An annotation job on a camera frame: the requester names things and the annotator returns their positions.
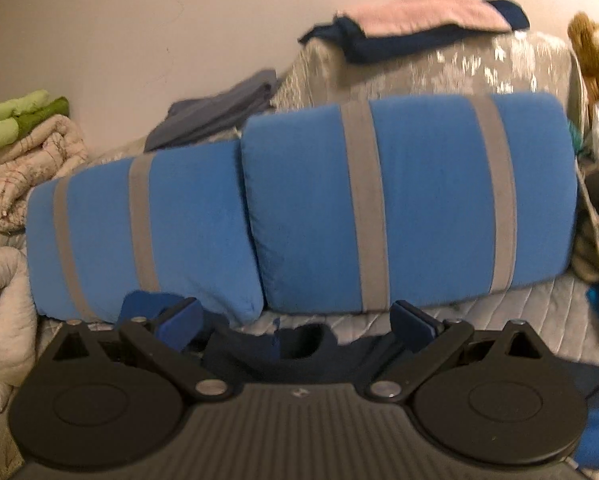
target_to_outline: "teddy bear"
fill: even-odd
[[[568,37],[573,44],[588,93],[589,111],[599,100],[599,23],[585,12],[578,12],[568,25]]]

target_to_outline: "wall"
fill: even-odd
[[[178,98],[284,69],[296,38],[362,0],[0,0],[0,100],[65,94],[91,149],[146,134]],[[517,0],[533,28],[566,36],[599,0]]]

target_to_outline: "pillow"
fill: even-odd
[[[43,184],[26,225],[36,307],[57,319],[115,322],[125,296],[141,289],[253,321],[263,296],[244,207],[237,140]]]
[[[400,96],[257,116],[242,161],[264,293],[279,312],[460,301],[568,263],[575,162],[549,94]]]

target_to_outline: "pink cloth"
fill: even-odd
[[[482,0],[391,0],[342,10],[367,37],[404,36],[454,23],[472,30],[510,32],[511,25]]]

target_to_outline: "black object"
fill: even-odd
[[[392,324],[420,321],[407,303],[391,311]],[[233,390],[155,338],[154,322],[64,326],[10,409],[26,460],[16,479],[583,478],[567,457],[585,399],[532,328],[429,321],[435,338],[364,396]]]

